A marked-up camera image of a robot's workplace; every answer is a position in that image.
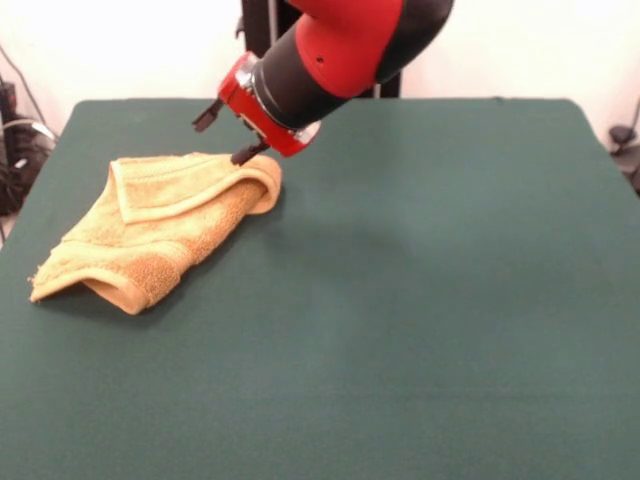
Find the black cable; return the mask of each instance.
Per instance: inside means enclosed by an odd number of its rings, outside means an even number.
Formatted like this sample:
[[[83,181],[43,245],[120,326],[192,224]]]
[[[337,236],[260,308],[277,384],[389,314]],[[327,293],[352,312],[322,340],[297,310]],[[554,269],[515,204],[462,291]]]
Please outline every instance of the black cable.
[[[44,119],[44,115],[42,114],[42,111],[40,110],[40,106],[38,105],[38,102],[36,102],[36,99],[34,98],[33,93],[31,93],[31,89],[29,88],[29,84],[27,83],[27,80],[24,78],[24,75],[22,74],[20,69],[16,66],[16,64],[13,63],[13,61],[11,61],[11,58],[9,58],[9,55],[7,55],[7,52],[4,50],[4,48],[2,48],[2,45],[0,45],[0,54],[2,54],[2,56],[7,61],[7,63],[11,66],[11,68],[13,68],[16,71],[16,73],[20,77],[20,81],[22,82],[22,85],[24,85],[24,89],[27,91],[27,95],[29,96],[31,103],[36,109],[36,112],[38,112],[40,121],[46,124],[47,122]]]

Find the towel fold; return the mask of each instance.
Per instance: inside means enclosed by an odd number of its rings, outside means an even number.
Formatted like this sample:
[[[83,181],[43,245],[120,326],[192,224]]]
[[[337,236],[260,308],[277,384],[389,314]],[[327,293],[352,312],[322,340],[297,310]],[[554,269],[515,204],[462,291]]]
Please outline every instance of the towel fold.
[[[164,297],[247,215],[269,212],[281,188],[278,163],[229,155],[121,158],[85,216],[30,279],[39,302],[82,283],[136,315]]]

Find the cable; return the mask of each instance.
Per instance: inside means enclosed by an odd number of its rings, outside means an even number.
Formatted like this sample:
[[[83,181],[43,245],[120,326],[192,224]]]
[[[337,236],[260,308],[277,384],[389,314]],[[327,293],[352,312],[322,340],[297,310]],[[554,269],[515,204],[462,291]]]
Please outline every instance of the cable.
[[[18,120],[11,120],[10,122],[7,122],[4,125],[2,125],[2,129],[7,130],[8,128],[16,127],[18,125],[28,125],[31,128],[33,128],[35,131],[43,134],[45,137],[48,137],[50,140],[54,142],[58,141],[58,136],[55,133],[53,133],[53,131],[51,131],[49,127],[47,127],[43,123],[40,123],[36,120],[32,120],[30,118],[20,118]]]
[[[36,102],[36,99],[34,98],[33,93],[31,93],[31,89],[27,84],[27,80],[24,78],[24,75],[22,74],[20,69],[16,66],[16,64],[13,63],[13,61],[11,61],[11,58],[9,58],[9,55],[7,55],[7,52],[4,50],[2,45],[0,45],[0,54],[2,54],[2,56],[7,61],[7,63],[11,66],[11,68],[13,68],[16,71],[16,73],[20,77],[20,81],[22,82],[22,85],[24,85],[24,89],[27,91],[27,95],[29,96],[31,103],[36,109],[36,112],[38,112],[38,116],[40,117],[40,120],[42,121],[42,123],[47,123],[44,119],[44,115],[42,114],[42,111],[40,110],[40,106],[38,105],[38,102]]]

